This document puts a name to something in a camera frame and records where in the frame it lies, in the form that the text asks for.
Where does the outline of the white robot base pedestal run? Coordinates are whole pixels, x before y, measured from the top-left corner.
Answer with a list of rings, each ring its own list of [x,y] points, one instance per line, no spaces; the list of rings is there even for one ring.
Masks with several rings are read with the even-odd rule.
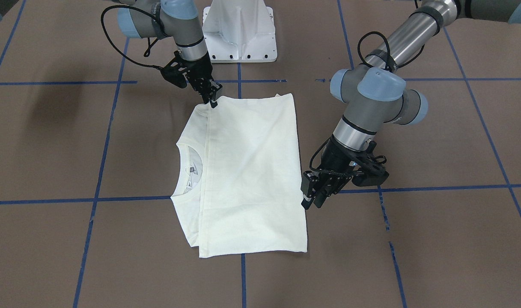
[[[214,0],[203,9],[203,33],[213,64],[277,60],[274,12],[263,0]]]

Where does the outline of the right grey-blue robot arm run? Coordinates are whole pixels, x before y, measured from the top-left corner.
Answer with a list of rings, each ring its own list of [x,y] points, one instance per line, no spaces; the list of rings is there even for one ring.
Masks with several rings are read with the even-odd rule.
[[[117,12],[121,33],[128,38],[147,39],[147,50],[160,40],[172,38],[177,47],[174,58],[164,66],[150,68],[180,89],[192,86],[204,104],[217,107],[217,92],[222,86],[213,78],[211,56],[192,0],[115,0],[102,11],[100,21],[108,43],[116,47],[104,23],[111,10]]]

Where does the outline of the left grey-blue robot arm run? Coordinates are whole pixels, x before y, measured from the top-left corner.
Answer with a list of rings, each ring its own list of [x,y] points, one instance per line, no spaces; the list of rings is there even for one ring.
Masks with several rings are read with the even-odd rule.
[[[303,173],[304,209],[320,208],[349,182],[378,187],[388,177],[386,157],[375,156],[375,136],[384,123],[416,124],[427,114],[426,97],[407,89],[396,71],[414,61],[427,41],[457,19],[521,24],[521,0],[423,0],[383,43],[360,55],[355,69],[337,71],[330,91],[346,109],[333,134],[317,150],[320,165]]]

